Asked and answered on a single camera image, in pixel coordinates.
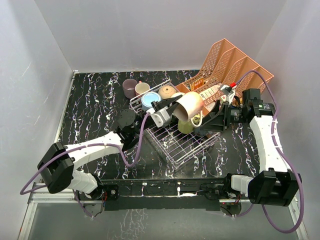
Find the beige round mug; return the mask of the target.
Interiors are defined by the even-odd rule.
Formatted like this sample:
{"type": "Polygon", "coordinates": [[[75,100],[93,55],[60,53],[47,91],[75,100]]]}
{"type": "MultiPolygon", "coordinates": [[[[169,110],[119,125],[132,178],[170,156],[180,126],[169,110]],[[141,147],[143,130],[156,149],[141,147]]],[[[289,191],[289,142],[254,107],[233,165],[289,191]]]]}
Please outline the beige round mug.
{"type": "Polygon", "coordinates": [[[164,85],[158,90],[158,94],[162,100],[171,98],[176,92],[176,89],[170,85],[164,85]]]}

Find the light blue mug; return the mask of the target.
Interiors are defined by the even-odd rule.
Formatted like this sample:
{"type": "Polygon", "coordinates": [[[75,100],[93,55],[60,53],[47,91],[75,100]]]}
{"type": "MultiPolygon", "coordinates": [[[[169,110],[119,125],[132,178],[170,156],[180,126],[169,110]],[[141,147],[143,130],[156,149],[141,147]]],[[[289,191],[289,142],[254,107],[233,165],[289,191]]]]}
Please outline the light blue mug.
{"type": "Polygon", "coordinates": [[[160,102],[161,96],[156,92],[148,92],[141,97],[141,107],[144,111],[152,108],[152,102],[160,102]]]}

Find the yellow-green mug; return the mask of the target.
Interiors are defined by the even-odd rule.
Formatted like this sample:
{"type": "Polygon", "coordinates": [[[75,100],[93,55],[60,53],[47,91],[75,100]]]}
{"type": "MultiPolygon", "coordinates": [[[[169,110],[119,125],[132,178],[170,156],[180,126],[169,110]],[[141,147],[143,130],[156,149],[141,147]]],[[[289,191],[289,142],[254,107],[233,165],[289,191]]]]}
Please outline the yellow-green mug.
{"type": "Polygon", "coordinates": [[[194,131],[194,124],[191,120],[188,121],[182,121],[179,120],[177,124],[177,129],[182,133],[182,134],[190,134],[194,131]]]}

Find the small grey-blue cup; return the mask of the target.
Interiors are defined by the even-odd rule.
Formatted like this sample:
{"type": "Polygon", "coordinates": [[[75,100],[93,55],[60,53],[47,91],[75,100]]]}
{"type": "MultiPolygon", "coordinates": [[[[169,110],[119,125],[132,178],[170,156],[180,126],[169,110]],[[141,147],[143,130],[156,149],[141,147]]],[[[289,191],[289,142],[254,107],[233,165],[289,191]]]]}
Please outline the small grey-blue cup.
{"type": "Polygon", "coordinates": [[[194,134],[198,137],[204,137],[208,134],[208,131],[207,130],[201,130],[200,127],[198,128],[194,128],[194,134]]]}

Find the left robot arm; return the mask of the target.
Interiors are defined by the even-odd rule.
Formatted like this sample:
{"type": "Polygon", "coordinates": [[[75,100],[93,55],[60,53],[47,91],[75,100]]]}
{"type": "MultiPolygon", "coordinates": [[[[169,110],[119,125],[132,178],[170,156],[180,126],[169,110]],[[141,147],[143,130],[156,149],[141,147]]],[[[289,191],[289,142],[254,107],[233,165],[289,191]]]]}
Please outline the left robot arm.
{"type": "Polygon", "coordinates": [[[83,192],[93,200],[99,199],[104,191],[102,182],[91,173],[79,171],[79,167],[114,154],[119,154],[128,168],[133,167],[140,156],[144,130],[170,123],[181,98],[178,95],[153,101],[140,123],[133,110],[125,109],[119,116],[116,130],[93,140],[72,145],[54,143],[37,166],[49,193],[70,189],[83,192]]]}

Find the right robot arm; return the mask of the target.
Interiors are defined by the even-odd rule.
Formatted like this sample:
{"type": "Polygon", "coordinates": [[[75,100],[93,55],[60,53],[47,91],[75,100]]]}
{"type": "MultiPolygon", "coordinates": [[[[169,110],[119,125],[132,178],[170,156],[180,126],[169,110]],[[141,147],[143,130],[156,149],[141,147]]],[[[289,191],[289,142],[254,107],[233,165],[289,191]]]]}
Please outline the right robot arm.
{"type": "Polygon", "coordinates": [[[255,138],[260,165],[256,177],[227,174],[223,182],[223,194],[230,199],[241,194],[249,198],[252,204],[287,207],[299,186],[292,168],[278,152],[280,145],[273,142],[273,137],[278,135],[276,130],[272,130],[275,125],[275,106],[264,103],[257,88],[244,90],[244,103],[236,107],[231,106],[236,98],[235,89],[222,85],[220,91],[225,94],[226,101],[216,101],[211,112],[202,119],[199,132],[222,133],[232,123],[248,123],[255,138]]]}

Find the pink mug white inside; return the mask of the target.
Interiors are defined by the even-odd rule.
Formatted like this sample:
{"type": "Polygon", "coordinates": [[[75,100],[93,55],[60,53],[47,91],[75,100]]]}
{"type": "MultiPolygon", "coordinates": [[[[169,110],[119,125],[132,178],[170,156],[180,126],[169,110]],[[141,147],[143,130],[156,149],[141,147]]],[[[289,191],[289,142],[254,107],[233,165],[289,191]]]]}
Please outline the pink mug white inside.
{"type": "Polygon", "coordinates": [[[135,90],[135,95],[139,96],[139,95],[143,94],[144,92],[149,91],[150,85],[146,82],[140,82],[135,86],[134,90],[135,90]]]}

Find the purple mug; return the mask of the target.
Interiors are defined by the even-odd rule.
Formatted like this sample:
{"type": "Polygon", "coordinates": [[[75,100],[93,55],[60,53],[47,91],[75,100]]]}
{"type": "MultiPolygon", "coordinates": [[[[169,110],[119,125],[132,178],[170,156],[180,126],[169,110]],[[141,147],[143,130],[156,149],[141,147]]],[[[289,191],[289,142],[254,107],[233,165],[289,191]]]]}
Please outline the purple mug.
{"type": "Polygon", "coordinates": [[[135,87],[137,84],[138,82],[135,79],[126,79],[122,83],[122,89],[126,98],[132,99],[136,96],[135,87]]]}

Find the peach desk organizer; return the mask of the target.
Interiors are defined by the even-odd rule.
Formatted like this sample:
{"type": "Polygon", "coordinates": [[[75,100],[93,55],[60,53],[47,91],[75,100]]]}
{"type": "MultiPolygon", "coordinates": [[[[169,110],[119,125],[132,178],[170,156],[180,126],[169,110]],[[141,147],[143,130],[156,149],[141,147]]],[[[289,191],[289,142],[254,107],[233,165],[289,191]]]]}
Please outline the peach desk organizer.
{"type": "Polygon", "coordinates": [[[237,96],[247,89],[260,89],[263,92],[266,88],[264,82],[251,70],[262,75],[266,82],[270,82],[274,77],[272,73],[224,38],[211,46],[199,72],[175,87],[182,93],[195,91],[200,94],[218,84],[235,83],[237,96]]]}

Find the black front rail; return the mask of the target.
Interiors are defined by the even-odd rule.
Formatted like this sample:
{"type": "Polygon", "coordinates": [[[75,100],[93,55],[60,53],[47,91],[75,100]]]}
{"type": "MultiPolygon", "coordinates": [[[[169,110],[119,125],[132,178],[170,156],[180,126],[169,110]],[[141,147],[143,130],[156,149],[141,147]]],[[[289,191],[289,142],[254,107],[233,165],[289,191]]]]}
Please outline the black front rail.
{"type": "Polygon", "coordinates": [[[104,211],[129,209],[219,211],[226,205],[249,203],[241,193],[231,193],[223,178],[168,178],[103,180],[101,194],[88,197],[76,191],[84,204],[101,204],[104,211]]]}

